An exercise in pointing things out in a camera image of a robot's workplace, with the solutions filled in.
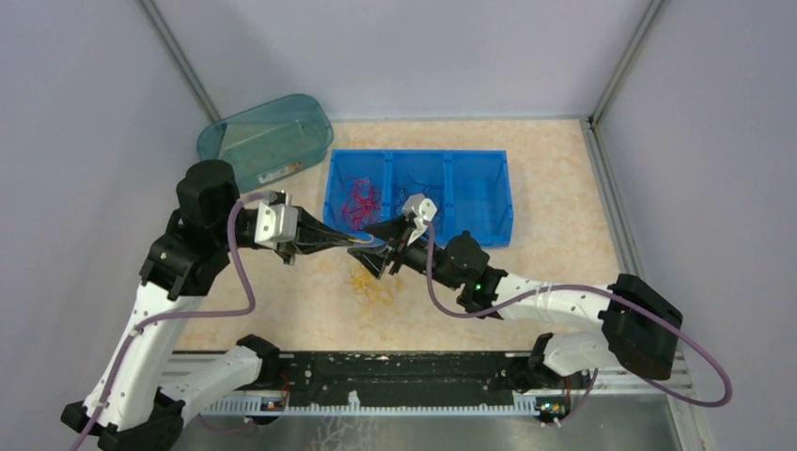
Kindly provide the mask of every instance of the beige floor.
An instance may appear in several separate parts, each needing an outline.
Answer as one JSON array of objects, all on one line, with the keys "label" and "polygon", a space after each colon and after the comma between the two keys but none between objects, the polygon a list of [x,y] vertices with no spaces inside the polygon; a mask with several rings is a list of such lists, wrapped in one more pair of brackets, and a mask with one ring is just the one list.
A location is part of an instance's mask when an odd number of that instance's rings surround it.
[{"label": "beige floor", "polygon": [[[610,283],[617,259],[581,129],[575,120],[363,122],[335,124],[333,148],[505,149],[514,201],[509,248],[489,251],[491,264],[537,280]],[[329,159],[269,186],[321,218]],[[267,251],[242,251],[258,298],[237,319],[192,319],[178,350],[226,350],[258,334],[283,350],[521,350],[537,335],[559,331],[531,320],[452,319],[430,303],[424,279],[402,270],[372,281],[384,301],[355,292],[356,262],[335,249],[297,257],[294,267]],[[456,293],[438,288],[454,304]],[[224,270],[202,309],[245,304],[232,267]]]}]

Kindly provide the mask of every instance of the red wire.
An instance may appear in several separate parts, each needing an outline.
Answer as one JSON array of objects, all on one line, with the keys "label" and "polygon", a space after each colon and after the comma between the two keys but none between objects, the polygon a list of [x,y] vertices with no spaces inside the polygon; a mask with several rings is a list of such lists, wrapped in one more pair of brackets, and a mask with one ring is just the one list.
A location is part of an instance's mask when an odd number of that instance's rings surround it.
[{"label": "red wire", "polygon": [[356,179],[354,176],[343,178],[345,187],[348,180],[353,179],[352,187],[347,190],[349,199],[343,203],[338,214],[349,230],[359,231],[365,226],[374,224],[380,219],[382,209],[382,190],[371,184],[370,178]]}]

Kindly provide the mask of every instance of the white wall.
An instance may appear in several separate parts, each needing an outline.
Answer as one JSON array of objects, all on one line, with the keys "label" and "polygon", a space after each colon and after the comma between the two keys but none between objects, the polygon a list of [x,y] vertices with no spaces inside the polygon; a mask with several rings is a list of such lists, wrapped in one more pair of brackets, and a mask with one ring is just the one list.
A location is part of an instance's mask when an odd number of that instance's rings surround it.
[{"label": "white wall", "polygon": [[206,119],[133,1],[0,2],[0,41],[0,447],[66,449]]},{"label": "white wall", "polygon": [[592,113],[649,0],[158,0],[223,116],[294,92],[332,118]]},{"label": "white wall", "polygon": [[797,443],[796,23],[790,0],[672,2],[600,127],[648,277],[735,384],[721,450]]}]

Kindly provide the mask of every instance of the blue plastic bin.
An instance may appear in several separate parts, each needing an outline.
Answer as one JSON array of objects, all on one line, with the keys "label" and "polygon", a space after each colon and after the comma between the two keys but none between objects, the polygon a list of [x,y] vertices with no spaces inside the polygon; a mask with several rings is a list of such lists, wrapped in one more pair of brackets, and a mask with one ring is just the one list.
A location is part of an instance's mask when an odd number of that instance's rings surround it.
[{"label": "blue plastic bin", "polygon": [[211,124],[196,140],[196,152],[201,160],[230,163],[246,193],[320,163],[332,139],[319,103],[293,94]]},{"label": "blue plastic bin", "polygon": [[364,239],[367,234],[352,230],[341,217],[356,179],[381,190],[380,211],[369,222],[401,215],[406,198],[423,193],[437,205],[434,226],[440,245],[463,230],[484,247],[509,245],[514,213],[504,150],[334,150],[324,223]]}]

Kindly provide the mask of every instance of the robotic arm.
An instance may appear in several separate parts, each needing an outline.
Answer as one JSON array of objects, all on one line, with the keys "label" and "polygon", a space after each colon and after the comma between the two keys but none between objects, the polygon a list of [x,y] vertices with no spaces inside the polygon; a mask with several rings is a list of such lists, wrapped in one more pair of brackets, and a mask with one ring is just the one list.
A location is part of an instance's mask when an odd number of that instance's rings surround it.
[{"label": "robotic arm", "polygon": [[[149,248],[111,363],[88,397],[61,414],[75,431],[89,425],[88,434],[100,437],[100,449],[168,449],[184,425],[213,402],[241,386],[277,379],[272,373],[278,371],[279,349],[249,335],[204,369],[158,386],[189,317],[229,316],[195,311],[229,263],[227,219],[239,198],[232,168],[220,161],[197,163],[178,184],[177,195],[180,207]],[[349,235],[291,205],[284,193],[263,194],[256,210],[237,214],[233,228],[239,247],[272,250],[286,264],[293,264],[296,255],[353,243]],[[153,317],[167,320],[139,326]]]},{"label": "robotic arm", "polygon": [[[402,266],[426,274],[430,243],[423,237],[436,211],[429,199],[415,194],[404,205],[402,216],[366,227],[383,245],[350,248],[348,252],[377,278],[388,267],[390,274]],[[678,339],[649,319],[593,292],[552,290],[558,284],[494,268],[488,264],[490,256],[467,231],[445,249],[432,246],[431,278],[451,289],[462,288],[457,303],[470,315],[455,316],[538,319],[579,329],[538,338],[529,366],[541,384],[556,386],[562,378],[583,369],[618,365],[644,379],[669,379]],[[639,277],[620,274],[615,283],[595,288],[613,292],[680,328],[678,309]],[[528,291],[538,294],[511,301]],[[500,311],[493,308],[501,304],[505,306]]]}]

